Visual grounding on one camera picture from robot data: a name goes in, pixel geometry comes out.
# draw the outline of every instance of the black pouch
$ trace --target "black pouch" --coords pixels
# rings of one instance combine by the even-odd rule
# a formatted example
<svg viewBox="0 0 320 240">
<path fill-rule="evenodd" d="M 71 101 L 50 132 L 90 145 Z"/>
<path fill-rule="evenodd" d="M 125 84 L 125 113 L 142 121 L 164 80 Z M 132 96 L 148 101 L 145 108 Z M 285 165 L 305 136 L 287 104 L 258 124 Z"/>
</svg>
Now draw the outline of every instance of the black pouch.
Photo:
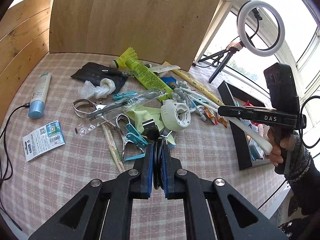
<svg viewBox="0 0 320 240">
<path fill-rule="evenodd" d="M 88 62 L 82 68 L 80 68 L 76 73 L 74 73 L 71 77 L 73 79 L 81 80 L 85 82 L 86 80 L 90 81 L 94 86 L 99 86 L 100 81 L 104 78 L 109 78 L 113 80 L 116 85 L 116 89 L 112 94 L 119 93 L 120 89 L 123 87 L 124 83 L 127 80 L 127 77 L 118 77 L 118 76 L 110 76 L 102 70 L 111 69 L 104 65 L 100 65 L 94 62 Z"/>
</svg>

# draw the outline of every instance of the person's arm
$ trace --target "person's arm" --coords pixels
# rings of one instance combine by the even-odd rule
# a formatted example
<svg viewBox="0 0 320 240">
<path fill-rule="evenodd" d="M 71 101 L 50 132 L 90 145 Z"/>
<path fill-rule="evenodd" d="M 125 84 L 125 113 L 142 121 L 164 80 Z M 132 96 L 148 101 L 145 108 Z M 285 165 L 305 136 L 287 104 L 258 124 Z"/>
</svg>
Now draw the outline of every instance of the person's arm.
<svg viewBox="0 0 320 240">
<path fill-rule="evenodd" d="M 285 175 L 289 182 L 293 194 L 297 198 L 303 215 L 313 214 L 320 208 L 320 173 L 316 169 L 310 152 L 301 145 L 297 132 L 294 133 L 297 141 L 294 150 L 291 153 L 290 172 Z M 277 166 L 283 162 L 281 148 L 288 147 L 289 138 L 285 138 L 280 142 L 280 146 L 276 145 L 271 129 L 268 131 L 269 141 L 273 146 L 272 152 L 268 158 Z"/>
</svg>

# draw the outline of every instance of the pink plaid fabric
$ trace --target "pink plaid fabric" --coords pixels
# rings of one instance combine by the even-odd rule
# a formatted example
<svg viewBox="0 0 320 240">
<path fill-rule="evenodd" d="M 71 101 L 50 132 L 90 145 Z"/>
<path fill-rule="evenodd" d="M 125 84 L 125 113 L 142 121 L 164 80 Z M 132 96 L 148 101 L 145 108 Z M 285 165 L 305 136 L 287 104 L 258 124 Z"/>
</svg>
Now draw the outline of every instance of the pink plaid fabric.
<svg viewBox="0 0 320 240">
<path fill-rule="evenodd" d="M 78 98 L 78 88 L 83 83 L 70 78 L 89 61 L 109 65 L 113 59 L 113 56 L 97 54 L 47 54 L 26 78 L 9 107 L 4 123 L 14 108 L 30 101 L 40 74 L 52 72 L 44 116 L 32 120 L 28 118 L 27 109 L 20 109 L 13 115 L 7 129 L 13 176 L 3 183 L 1 198 L 7 212 L 27 235 L 31 235 L 90 180 L 110 180 L 119 174 L 101 129 L 82 138 L 76 136 L 74 128 L 78 124 L 78 117 L 73 111 L 72 102 Z M 225 72 L 209 84 L 207 81 L 213 71 L 213 67 L 192 67 L 189 74 L 217 96 L 220 96 L 217 87 L 226 80 L 270 105 L 268 98 Z M 174 73 L 171 75 L 182 80 Z M 137 80 L 129 79 L 120 92 L 131 90 L 144 91 L 145 88 Z M 160 107 L 160 103 L 153 102 L 153 107 Z M 66 145 L 26 163 L 22 137 L 54 120 L 60 121 Z M 114 136 L 121 147 L 120 137 Z M 176 143 L 171 152 L 181 160 L 183 168 L 203 179 L 224 178 L 256 207 L 284 180 L 283 176 L 274 172 L 271 164 L 239 171 L 230 128 L 226 129 L 222 124 L 214 126 L 210 122 L 204 123 L 197 114 L 192 114 L 190 126 L 177 134 Z M 2 142 L 0 154 L 4 164 Z M 127 146 L 126 156 L 136 154 L 135 147 Z M 124 165 L 130 169 L 133 162 Z M 275 197 L 261 209 L 262 212 Z M 134 200 L 131 239 L 186 239 L 182 200 L 168 201 L 162 190 L 154 189 L 149 200 Z"/>
</svg>

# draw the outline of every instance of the hand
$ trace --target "hand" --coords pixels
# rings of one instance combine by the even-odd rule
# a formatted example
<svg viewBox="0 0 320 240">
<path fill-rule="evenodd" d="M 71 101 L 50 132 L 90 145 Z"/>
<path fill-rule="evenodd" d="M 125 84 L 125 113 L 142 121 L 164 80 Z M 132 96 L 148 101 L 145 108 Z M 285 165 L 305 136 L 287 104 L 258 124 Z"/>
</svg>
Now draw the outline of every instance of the hand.
<svg viewBox="0 0 320 240">
<path fill-rule="evenodd" d="M 279 163 L 283 163 L 283 158 L 281 157 L 281 148 L 286 149 L 289 143 L 289 137 L 286 137 L 280 141 L 280 145 L 275 143 L 274 134 L 271 129 L 268 130 L 268 141 L 272 145 L 272 151 L 266 156 L 266 159 L 269 159 L 274 166 L 278 166 Z"/>
</svg>

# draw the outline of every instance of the crumpled plastic bag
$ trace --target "crumpled plastic bag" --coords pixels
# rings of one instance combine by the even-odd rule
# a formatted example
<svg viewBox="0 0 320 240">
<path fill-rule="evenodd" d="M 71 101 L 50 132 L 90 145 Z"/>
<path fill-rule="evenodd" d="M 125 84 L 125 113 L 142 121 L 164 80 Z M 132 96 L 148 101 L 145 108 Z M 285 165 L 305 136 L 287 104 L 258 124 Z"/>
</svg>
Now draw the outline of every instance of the crumpled plastic bag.
<svg viewBox="0 0 320 240">
<path fill-rule="evenodd" d="M 79 95 L 81 98 L 89 99 L 94 97 L 96 99 L 99 98 L 107 98 L 113 91 L 115 91 L 116 85 L 113 80 L 104 78 L 100 81 L 100 86 L 95 87 L 90 81 L 86 81 L 82 88 L 79 88 Z"/>
</svg>

